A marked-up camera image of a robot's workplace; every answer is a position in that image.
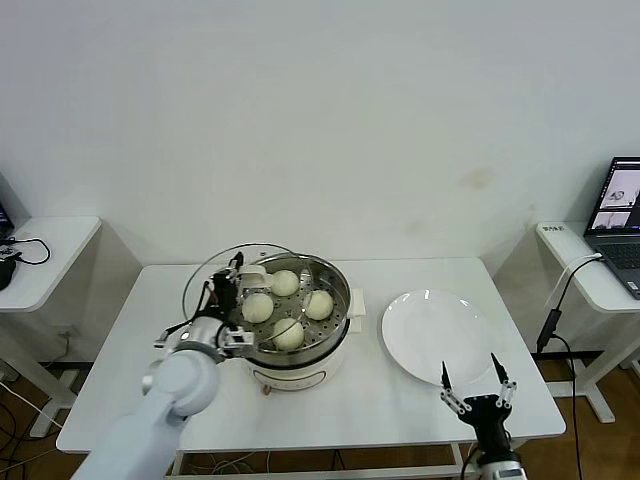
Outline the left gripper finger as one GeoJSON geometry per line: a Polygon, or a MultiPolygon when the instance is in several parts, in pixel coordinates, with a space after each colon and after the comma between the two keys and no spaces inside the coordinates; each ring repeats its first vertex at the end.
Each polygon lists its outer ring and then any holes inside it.
{"type": "Polygon", "coordinates": [[[238,274],[239,270],[244,264],[244,255],[242,252],[237,252],[231,259],[227,262],[227,264],[218,269],[213,275],[212,278],[223,278],[227,280],[233,280],[238,274]]]}

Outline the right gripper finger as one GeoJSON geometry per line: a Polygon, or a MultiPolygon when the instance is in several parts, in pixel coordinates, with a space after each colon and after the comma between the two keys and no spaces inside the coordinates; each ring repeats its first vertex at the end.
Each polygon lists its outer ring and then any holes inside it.
{"type": "Polygon", "coordinates": [[[442,391],[440,393],[441,400],[454,413],[470,412],[472,410],[472,407],[454,392],[451,380],[449,378],[446,363],[444,361],[441,362],[441,366],[442,366],[442,374],[441,374],[442,391]]]}
{"type": "Polygon", "coordinates": [[[498,394],[496,406],[499,408],[511,408],[518,385],[515,381],[512,381],[509,378],[505,367],[500,363],[494,353],[491,354],[491,359],[500,382],[500,392],[498,394]]]}

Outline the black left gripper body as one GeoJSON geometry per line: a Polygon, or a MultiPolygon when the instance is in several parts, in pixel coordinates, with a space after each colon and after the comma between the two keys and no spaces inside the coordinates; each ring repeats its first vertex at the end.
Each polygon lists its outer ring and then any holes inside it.
{"type": "Polygon", "coordinates": [[[238,286],[234,280],[214,280],[215,301],[213,310],[217,316],[229,316],[238,304],[238,286]]]}

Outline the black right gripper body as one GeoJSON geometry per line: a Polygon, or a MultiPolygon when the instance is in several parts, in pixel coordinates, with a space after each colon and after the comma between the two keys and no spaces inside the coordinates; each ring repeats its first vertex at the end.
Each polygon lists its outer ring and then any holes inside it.
{"type": "Polygon", "coordinates": [[[510,451],[510,437],[504,422],[510,416],[512,408],[497,394],[467,397],[464,403],[470,409],[465,409],[462,422],[473,428],[479,449],[484,453],[510,451]]]}

